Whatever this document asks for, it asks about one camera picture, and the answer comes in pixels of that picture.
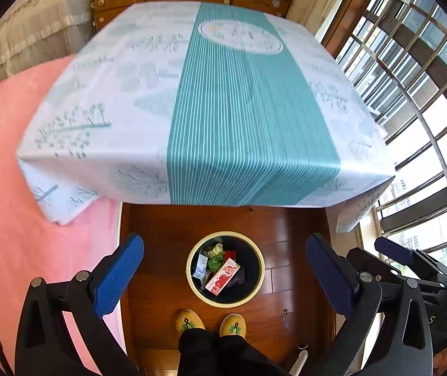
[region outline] circular logo print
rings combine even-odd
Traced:
[[[247,22],[212,20],[199,26],[199,33],[216,44],[230,46],[251,54],[274,55],[283,43],[270,32]]]

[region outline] food box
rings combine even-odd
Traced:
[[[238,272],[240,265],[237,264],[231,258],[228,258],[227,261],[223,264],[220,270],[208,281],[205,288],[210,291],[213,295],[218,295],[222,288],[227,285],[230,279]]]

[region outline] bed sheet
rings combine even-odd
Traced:
[[[68,281],[80,270],[93,269],[118,245],[120,202],[101,198],[65,227],[50,223],[17,164],[16,149],[27,125],[71,60],[69,56],[47,62],[0,83],[0,338],[12,367],[31,279]],[[104,319],[124,349],[119,305]],[[75,324],[68,323],[84,364],[98,372]]]

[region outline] foot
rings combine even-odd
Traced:
[[[199,316],[190,309],[184,309],[177,314],[176,327],[178,335],[182,335],[188,329],[205,329],[201,318],[199,318]]]
[[[245,337],[246,335],[246,322],[242,315],[239,314],[229,314],[220,325],[220,336],[226,337],[228,335],[239,335],[240,337]]]

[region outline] metal bolt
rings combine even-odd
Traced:
[[[31,281],[31,286],[32,287],[39,287],[42,282],[43,282],[43,279],[41,277],[33,278],[32,281]]]
[[[408,286],[410,286],[411,288],[417,288],[417,287],[418,287],[418,283],[417,283],[416,280],[413,279],[413,278],[408,278],[408,280],[406,280],[406,283],[407,283]]]
[[[371,277],[370,273],[367,273],[366,271],[363,271],[360,275],[359,278],[361,280],[363,280],[365,283],[371,283],[373,281],[373,277]]]
[[[86,270],[80,271],[76,274],[76,280],[77,281],[85,281],[90,276],[90,273],[88,273]]]

